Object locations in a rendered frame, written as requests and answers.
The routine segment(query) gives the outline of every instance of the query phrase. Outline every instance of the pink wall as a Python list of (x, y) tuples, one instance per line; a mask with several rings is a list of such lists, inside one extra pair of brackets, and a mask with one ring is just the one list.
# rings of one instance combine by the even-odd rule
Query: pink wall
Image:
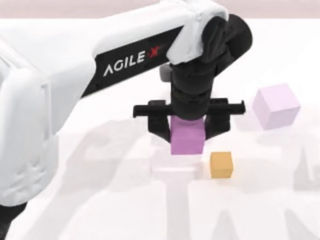
[[(0, 0), (0, 18), (99, 18), (158, 0)], [(320, 18), (320, 0), (217, 0), (244, 18)]]

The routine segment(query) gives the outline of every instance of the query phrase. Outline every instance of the robotic arm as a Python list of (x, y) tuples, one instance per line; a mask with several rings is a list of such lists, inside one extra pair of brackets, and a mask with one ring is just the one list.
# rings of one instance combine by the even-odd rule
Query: robotic arm
[(105, 19), (0, 26), (0, 226), (53, 179), (57, 132), (77, 102), (130, 77), (170, 63), (171, 104), (156, 100), (133, 110), (148, 116), (151, 133), (170, 141), (166, 121), (152, 123), (168, 115), (207, 115), (207, 139), (228, 131), (228, 124), (217, 130), (212, 123), (219, 114), (228, 122), (245, 106), (210, 99), (213, 80), (251, 44), (245, 22), (212, 0), (161, 0)]

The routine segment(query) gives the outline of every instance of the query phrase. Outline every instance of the red x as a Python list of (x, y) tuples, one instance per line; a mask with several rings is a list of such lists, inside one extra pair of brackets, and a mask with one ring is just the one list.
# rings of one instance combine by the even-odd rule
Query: red x
[(153, 58), (158, 56), (158, 50), (160, 49), (160, 46), (152, 47), (151, 48), (151, 53), (149, 54), (149, 58)]

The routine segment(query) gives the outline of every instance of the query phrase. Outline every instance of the small orange block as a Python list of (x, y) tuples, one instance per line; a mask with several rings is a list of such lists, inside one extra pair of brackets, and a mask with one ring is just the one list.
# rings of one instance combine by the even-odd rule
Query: small orange block
[(214, 179), (231, 178), (234, 170), (231, 152), (212, 152), (210, 156), (211, 177)]

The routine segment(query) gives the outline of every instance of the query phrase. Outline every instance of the purple cube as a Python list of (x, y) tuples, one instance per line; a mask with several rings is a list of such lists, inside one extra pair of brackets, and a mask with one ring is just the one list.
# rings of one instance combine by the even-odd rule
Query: purple cube
[(205, 123), (203, 118), (193, 121), (171, 117), (171, 154), (196, 155), (202, 154), (206, 141)]
[(293, 124), (301, 106), (286, 83), (258, 90), (252, 109), (264, 130)]

